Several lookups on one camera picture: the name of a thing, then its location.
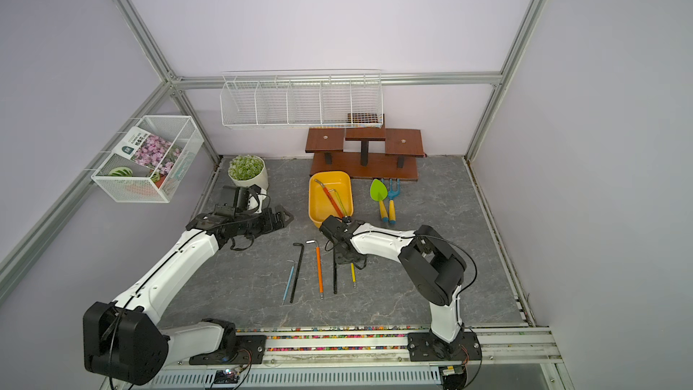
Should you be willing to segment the orange hex key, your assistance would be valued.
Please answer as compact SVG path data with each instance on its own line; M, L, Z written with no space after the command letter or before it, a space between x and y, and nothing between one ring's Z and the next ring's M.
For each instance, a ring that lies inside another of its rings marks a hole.
M321 263L321 247L319 246L318 242L315 239L308 240L307 245L313 247L315 250L316 268L317 268L318 284L319 284L319 295L321 296L321 299L323 299L324 298L324 282L323 282L323 272L322 272L322 263Z

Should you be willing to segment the green hex key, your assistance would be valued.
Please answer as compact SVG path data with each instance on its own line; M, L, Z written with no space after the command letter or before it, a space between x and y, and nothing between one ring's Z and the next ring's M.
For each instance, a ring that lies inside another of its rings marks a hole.
M337 206L339 207L340 213L342 216L348 216L347 209L343 203L343 200L341 199L339 192L335 189L329 189L328 190L330 194L333 196L333 199L337 202Z

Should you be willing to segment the red hex key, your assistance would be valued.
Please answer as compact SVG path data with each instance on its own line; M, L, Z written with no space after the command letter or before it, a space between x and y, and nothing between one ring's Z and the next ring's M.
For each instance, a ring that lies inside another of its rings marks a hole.
M321 186L321 189L323 190L323 192L327 196L328 201L332 205L333 209L335 209L335 211L337 212L337 217L338 218L344 218L342 216L342 214L340 213L339 207L337 206L337 202L333 199L333 196L328 191L327 186L323 182L321 182L320 180L317 180L317 179L315 179L314 182L316 182L317 184L319 184L319 186Z

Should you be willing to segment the yellow hex key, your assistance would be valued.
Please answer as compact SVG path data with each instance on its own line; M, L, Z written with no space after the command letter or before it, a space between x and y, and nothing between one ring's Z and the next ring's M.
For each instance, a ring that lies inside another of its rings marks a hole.
M357 273L356 273L356 266L353 263L350 264L350 274L351 274L352 285L356 289L357 288Z

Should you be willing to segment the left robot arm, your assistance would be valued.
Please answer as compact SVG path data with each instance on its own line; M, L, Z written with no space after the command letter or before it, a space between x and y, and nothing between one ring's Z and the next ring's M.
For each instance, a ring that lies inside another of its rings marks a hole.
M84 367L134 386L152 381L165 366L218 353L235 360L241 350L236 325L205 319L173 330L158 326L180 289L202 265L236 238L250 241L287 227L282 206L246 214L228 207L200 213L179 240L144 276L109 303L96 302L83 315Z

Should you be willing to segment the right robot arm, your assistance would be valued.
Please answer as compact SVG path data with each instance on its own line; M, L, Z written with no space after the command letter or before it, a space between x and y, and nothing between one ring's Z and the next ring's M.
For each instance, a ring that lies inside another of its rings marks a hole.
M332 244L339 264L364 263L368 256L401 264L430 304L433 337L448 345L458 342L464 329L459 300L472 285L465 281L467 264L472 261L466 251L457 249L428 225L394 230L329 216L319 231Z

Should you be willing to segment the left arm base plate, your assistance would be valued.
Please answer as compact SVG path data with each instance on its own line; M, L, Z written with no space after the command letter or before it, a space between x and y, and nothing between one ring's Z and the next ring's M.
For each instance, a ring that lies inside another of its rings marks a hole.
M189 359L191 366L247 366L259 365L265 355L265 335L236 335L230 342L223 341L217 350Z

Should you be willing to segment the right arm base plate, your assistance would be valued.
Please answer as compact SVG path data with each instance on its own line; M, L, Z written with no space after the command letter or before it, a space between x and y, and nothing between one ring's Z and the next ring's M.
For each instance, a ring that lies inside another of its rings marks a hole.
M481 343L473 331L461 331L454 341L446 342L431 331L407 334L406 348L412 362L469 362L483 357Z

